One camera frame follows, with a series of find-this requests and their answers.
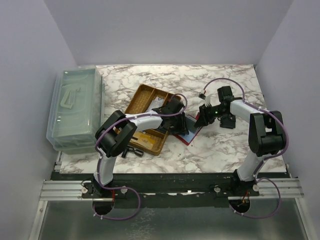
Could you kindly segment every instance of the clear plastic container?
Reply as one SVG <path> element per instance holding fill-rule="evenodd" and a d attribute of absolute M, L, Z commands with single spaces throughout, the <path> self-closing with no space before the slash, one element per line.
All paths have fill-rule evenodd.
<path fill-rule="evenodd" d="M 65 70 L 55 82 L 46 138 L 66 154 L 95 151 L 104 120 L 104 85 L 94 66 Z"/>

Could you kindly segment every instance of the marble tabletop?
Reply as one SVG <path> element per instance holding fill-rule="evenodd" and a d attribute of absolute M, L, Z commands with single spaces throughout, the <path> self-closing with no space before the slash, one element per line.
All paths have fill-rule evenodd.
<path fill-rule="evenodd" d="M 214 78 L 231 78 L 245 90 L 246 100 L 265 107 L 264 97 L 252 65 L 99 65 L 105 82 L 104 117 L 115 110 L 125 111 L 140 84 L 171 93 L 182 93 L 188 99 L 185 111 L 196 116 L 203 100 L 198 97 L 205 84 Z M 219 104 L 217 89 L 230 85 L 235 97 L 241 96 L 237 85 L 225 80 L 212 83 L 207 94 L 211 104 Z M 244 161 L 248 150 L 249 124 L 236 118 L 236 128 L 219 127 L 219 122 L 203 127 L 187 146 L 169 136 L 159 156 L 143 157 L 128 153 L 118 157 L 114 173 L 232 173 Z M 60 173 L 94 173 L 98 153 L 61 155 Z M 285 172 L 282 157 L 268 160 L 261 172 Z"/>

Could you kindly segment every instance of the purple cable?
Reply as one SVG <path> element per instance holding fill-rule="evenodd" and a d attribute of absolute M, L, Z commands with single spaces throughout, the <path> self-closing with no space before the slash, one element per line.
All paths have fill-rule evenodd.
<path fill-rule="evenodd" d="M 265 157 L 265 158 L 263 159 L 263 161 L 261 161 L 261 162 L 259 163 L 259 165 L 256 167 L 256 169 L 253 171 L 253 175 L 254 175 L 254 179 L 256 180 L 256 183 L 259 183 L 262 179 L 266 179 L 266 180 L 270 181 L 270 182 L 275 186 L 275 188 L 276 188 L 276 190 L 277 190 L 277 192 L 278 192 L 278 195 L 279 195 L 279 203 L 278 203 L 278 206 L 277 206 L 277 208 L 275 209 L 275 211 L 274 211 L 273 213 L 270 213 L 270 214 L 267 215 L 267 216 L 251 216 L 251 215 L 243 214 L 243 213 L 240 213 L 240 212 L 236 211 L 236 210 L 230 205 L 230 208 L 233 210 L 234 213 L 236 213 L 236 214 L 238 214 L 238 215 L 241 215 L 241 216 L 244 216 L 244 217 L 247 217 L 247 218 L 252 218 L 252 219 L 266 219 L 266 218 L 272 217 L 272 216 L 274 216 L 274 215 L 279 211 L 280 206 L 281 206 L 281 195 L 280 195 L 279 188 L 277 187 L 277 185 L 276 185 L 272 180 L 270 180 L 270 179 L 267 178 L 267 177 L 262 177 L 262 178 L 260 178 L 259 180 L 257 180 L 256 177 L 257 177 L 257 174 L 258 174 L 259 169 L 261 168 L 261 166 L 262 166 L 268 159 L 272 159 L 272 158 L 278 157 L 278 156 L 284 154 L 284 153 L 287 151 L 288 146 L 289 146 L 289 135 L 288 135 L 288 131 L 287 131 L 287 129 L 285 128 L 285 126 L 282 124 L 282 122 L 281 122 L 278 118 L 276 118 L 272 113 L 270 113 L 270 112 L 268 112 L 268 111 L 266 111 L 266 110 L 264 110 L 264 109 L 261 109 L 261 108 L 255 106 L 255 105 L 253 105 L 253 104 L 251 104 L 251 103 L 249 103 L 249 102 L 247 102 L 247 101 L 246 101 L 246 98 L 245 98 L 245 90 L 244 90 L 244 88 L 243 88 L 238 82 L 236 82 L 235 80 L 232 80 L 232 79 L 226 78 L 226 77 L 215 78 L 215 79 L 210 80 L 210 81 L 204 86 L 203 90 L 206 90 L 206 88 L 208 87 L 208 85 L 209 85 L 210 83 L 212 83 L 212 82 L 214 82 L 214 81 L 217 81 L 217 80 L 227 80 L 227 81 L 230 81 L 230 82 L 233 82 L 233 83 L 237 84 L 237 85 L 240 87 L 241 91 L 242 91 L 242 101 L 244 102 L 244 104 L 246 104 L 246 105 L 248 105 L 248 106 L 250 106 L 250 107 L 252 107 L 252 108 L 254 108 L 254 109 L 256 109 L 256 110 L 258 110 L 258 111 L 260 111 L 260 112 L 263 112 L 263 113 L 265 113 L 265 114 L 268 114 L 270 117 L 272 117 L 272 118 L 281 126 L 281 128 L 282 128 L 283 131 L 284 131 L 285 138 L 286 138 L 286 143 L 285 143 L 285 146 L 284 146 L 283 150 L 280 151 L 280 152 L 277 153 L 277 154 L 274 154 L 274 155 Z"/>
<path fill-rule="evenodd" d="M 156 116 L 156 117 L 174 117 L 174 116 L 177 116 L 181 113 L 183 113 L 187 106 L 188 106 L 188 100 L 186 98 L 186 96 L 184 96 L 183 94 L 180 94 L 180 93 L 176 93 L 174 94 L 172 98 L 174 98 L 175 96 L 182 96 L 185 100 L 185 107 L 178 113 L 173 113 L 173 114 L 151 114 L 150 113 L 146 113 L 146 114 L 141 114 L 141 115 L 138 115 L 138 116 L 130 116 L 130 117 L 125 117 L 125 118 L 122 118 L 120 119 L 119 121 L 116 121 L 114 124 L 112 124 L 110 127 L 108 127 L 104 132 L 103 134 L 98 138 L 98 140 L 96 141 L 95 143 L 95 150 L 100 154 L 100 158 L 99 158 L 99 161 L 97 163 L 97 167 L 96 167 L 96 171 L 97 171 L 97 178 L 98 178 L 98 183 L 99 185 L 103 188 L 103 189 L 106 189 L 106 190 L 121 190 L 121 189 L 127 189 L 127 190 L 130 190 L 132 192 L 134 192 L 138 198 L 138 207 L 136 209 L 136 211 L 131 214 L 130 216 L 126 216 L 126 217 L 110 217 L 110 216 L 104 216 L 104 215 L 99 215 L 96 213 L 96 209 L 95 209 L 95 205 L 92 206 L 92 209 L 94 211 L 94 215 L 93 216 L 98 216 L 100 218 L 103 218 L 103 219 L 109 219 L 109 220 L 118 220 L 118 221 L 121 221 L 121 220 L 128 220 L 128 219 L 131 219 L 132 217 L 134 217 L 138 212 L 139 212 L 139 209 L 140 209 L 140 206 L 141 206 L 141 199 L 140 199 L 140 196 L 139 196 L 139 193 L 134 190 L 133 188 L 131 187 L 126 187 L 126 186 L 121 186 L 121 187 L 106 187 L 102 184 L 101 182 L 101 179 L 100 179 L 100 167 L 101 167 L 101 161 L 102 161 L 102 157 L 103 157 L 103 152 L 99 149 L 99 145 L 100 145 L 100 142 L 101 140 L 104 138 L 104 136 L 112 129 L 114 129 L 114 127 L 116 125 L 118 125 L 119 123 L 122 123 L 126 120 L 132 120 L 132 119 L 136 119 L 136 118 L 142 118 L 142 117 L 147 117 L 147 116 Z"/>

